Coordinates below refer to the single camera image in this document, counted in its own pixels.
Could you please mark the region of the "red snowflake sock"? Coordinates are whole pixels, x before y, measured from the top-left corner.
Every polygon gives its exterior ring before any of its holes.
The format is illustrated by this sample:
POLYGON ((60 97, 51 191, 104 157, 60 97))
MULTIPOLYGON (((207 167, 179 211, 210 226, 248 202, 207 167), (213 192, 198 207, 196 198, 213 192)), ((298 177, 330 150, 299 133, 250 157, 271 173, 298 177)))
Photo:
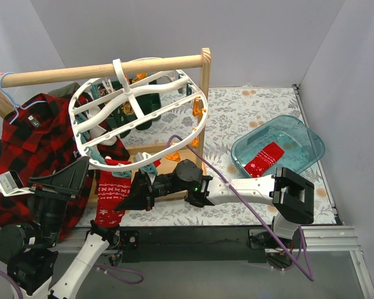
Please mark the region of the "red snowflake sock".
POLYGON ((132 183, 132 172, 98 171, 97 178, 97 212, 94 223, 100 227, 118 226, 125 210, 115 208, 129 195, 132 183))

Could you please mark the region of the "white round clip hanger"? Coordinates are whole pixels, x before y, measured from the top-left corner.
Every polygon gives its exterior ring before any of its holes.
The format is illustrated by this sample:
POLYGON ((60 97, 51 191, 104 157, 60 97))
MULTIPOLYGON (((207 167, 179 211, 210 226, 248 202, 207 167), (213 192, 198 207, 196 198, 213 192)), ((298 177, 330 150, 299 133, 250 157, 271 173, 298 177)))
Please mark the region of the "white round clip hanger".
POLYGON ((197 109, 198 124, 192 132, 178 143, 170 143, 163 150, 151 156, 152 163, 174 153, 189 145, 195 138, 199 138, 199 149, 203 149, 204 129, 208 119, 208 92, 211 73, 211 54, 208 48, 203 48, 199 55, 182 57, 158 58, 154 57, 137 59, 129 62, 121 62, 116 59, 109 64, 109 73, 90 74, 89 80, 85 82, 71 98, 69 102, 69 118, 74 133, 78 152, 81 156, 90 158, 90 165, 94 169, 110 172, 124 172, 137 168, 135 163, 118 164, 116 166, 106 165, 92 157, 90 152, 100 143, 111 140, 124 131, 132 130, 153 120, 174 108, 193 101, 199 100, 197 109), (76 101, 89 85, 101 78, 116 75, 122 85, 122 89, 113 92, 105 97, 79 107, 75 106, 76 101), (144 114, 139 106, 137 97, 148 93, 165 93, 180 88, 191 86, 193 93, 179 99, 161 109, 144 114), (135 115, 136 120, 123 125, 116 130, 102 133, 93 137, 90 141, 83 143, 82 133, 96 128, 106 120, 121 104, 128 102, 135 115))

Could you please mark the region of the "red bear sock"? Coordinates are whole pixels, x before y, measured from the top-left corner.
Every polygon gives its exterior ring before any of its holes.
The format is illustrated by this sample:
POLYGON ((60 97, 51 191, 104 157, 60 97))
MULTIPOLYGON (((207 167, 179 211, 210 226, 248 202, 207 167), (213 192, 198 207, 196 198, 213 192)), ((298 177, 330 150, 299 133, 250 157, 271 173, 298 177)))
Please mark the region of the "red bear sock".
POLYGON ((281 159, 284 150, 275 142, 265 146, 258 154, 248 162, 244 169, 253 178, 261 177, 267 170, 281 159))

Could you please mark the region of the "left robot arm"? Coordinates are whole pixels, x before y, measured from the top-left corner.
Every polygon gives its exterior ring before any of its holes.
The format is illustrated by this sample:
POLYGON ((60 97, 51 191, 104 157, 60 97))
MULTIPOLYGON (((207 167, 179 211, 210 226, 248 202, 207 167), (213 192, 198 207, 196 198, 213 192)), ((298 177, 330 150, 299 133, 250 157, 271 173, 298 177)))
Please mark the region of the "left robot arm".
POLYGON ((52 284, 60 236, 69 201, 80 195, 89 170, 89 158, 51 174, 30 178, 23 186, 15 171, 0 174, 0 193, 5 197, 28 194, 35 220, 5 225, 0 230, 0 261, 7 266, 7 279, 19 298, 75 298, 97 259, 120 241, 119 227, 91 223, 85 242, 59 281, 52 284))

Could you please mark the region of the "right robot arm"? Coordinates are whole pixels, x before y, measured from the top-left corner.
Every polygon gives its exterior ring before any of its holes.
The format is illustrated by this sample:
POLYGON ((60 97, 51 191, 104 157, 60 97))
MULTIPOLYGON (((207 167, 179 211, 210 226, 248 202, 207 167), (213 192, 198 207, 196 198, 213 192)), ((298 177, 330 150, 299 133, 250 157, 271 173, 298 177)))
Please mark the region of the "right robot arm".
POLYGON ((203 208, 245 200, 277 209, 269 232, 270 242, 284 247, 291 242, 299 225, 314 222, 314 184, 288 168, 277 168, 274 174, 259 178, 232 179, 205 175, 189 159, 180 161, 168 174, 155 179, 141 170, 135 173, 128 196, 115 210, 150 210, 155 200, 177 192, 185 192, 185 201, 203 208))

